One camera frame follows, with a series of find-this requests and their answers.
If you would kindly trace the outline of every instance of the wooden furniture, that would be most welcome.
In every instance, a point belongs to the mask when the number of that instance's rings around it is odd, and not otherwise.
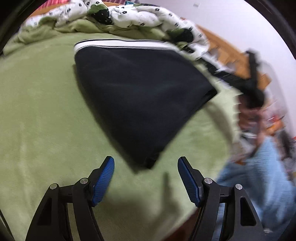
[[[232,46],[227,41],[223,40],[216,34],[211,31],[201,27],[198,25],[198,28],[202,30],[202,32],[207,36],[210,42],[210,49],[213,49],[218,52],[218,60],[224,65],[234,64],[235,66],[235,74],[242,78],[249,78],[249,60],[248,57],[237,50],[234,46]],[[266,74],[258,74],[258,87],[261,90],[264,90],[267,85],[269,85],[270,79]]]

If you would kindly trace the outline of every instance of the hand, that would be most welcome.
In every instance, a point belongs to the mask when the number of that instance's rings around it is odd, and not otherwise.
[[[264,141],[266,135],[266,127],[264,124],[263,110],[261,108],[249,109],[247,99],[244,95],[238,96],[239,100],[239,127],[241,130],[250,130],[257,125],[256,147],[258,148]]]

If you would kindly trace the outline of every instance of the blue gripper pad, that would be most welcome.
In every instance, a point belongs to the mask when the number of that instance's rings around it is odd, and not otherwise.
[[[201,202],[199,196],[199,189],[182,158],[179,158],[178,160],[178,171],[190,201],[193,202],[195,206],[199,207],[199,204]]]
[[[99,202],[102,201],[107,187],[109,186],[110,180],[113,176],[114,167],[114,159],[110,157],[108,163],[106,164],[100,177],[94,185],[94,196],[91,200],[94,206],[96,206]]]

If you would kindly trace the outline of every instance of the metal screw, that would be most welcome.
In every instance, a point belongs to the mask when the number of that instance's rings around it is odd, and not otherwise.
[[[82,178],[82,179],[80,180],[80,183],[81,183],[81,184],[87,184],[87,182],[88,182],[88,179],[87,179],[87,178]]]
[[[238,189],[238,190],[242,190],[242,185],[240,185],[240,184],[235,184],[235,188]]]
[[[213,180],[212,179],[210,179],[210,178],[205,178],[205,183],[207,183],[207,184],[211,184],[212,182],[213,182]]]
[[[50,188],[51,190],[54,190],[54,189],[57,188],[57,184],[56,184],[56,183],[53,183],[53,184],[51,184],[51,185],[49,186],[49,188]]]

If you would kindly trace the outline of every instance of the wooden headboard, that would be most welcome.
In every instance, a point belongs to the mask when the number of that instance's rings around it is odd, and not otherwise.
[[[112,2],[104,2],[106,6],[118,6],[120,4],[112,3]],[[51,5],[49,7],[36,10],[33,12],[30,17],[44,14],[49,12],[50,10],[59,7],[63,4],[57,4],[57,5]],[[212,33],[211,31],[203,28],[202,26],[197,25],[198,28],[200,28],[204,34],[207,36],[209,42],[210,42],[210,50],[215,49],[216,52],[218,52],[218,60],[223,63],[224,65],[227,65],[229,63],[232,63],[235,65],[235,74],[242,78],[249,78],[250,77],[250,70],[249,70],[249,62],[248,57],[241,53],[239,50],[237,50],[234,46],[232,46],[227,41],[223,40],[216,34]],[[270,83],[270,79],[266,74],[259,74],[258,76],[258,86],[261,90],[265,89],[266,86]]]

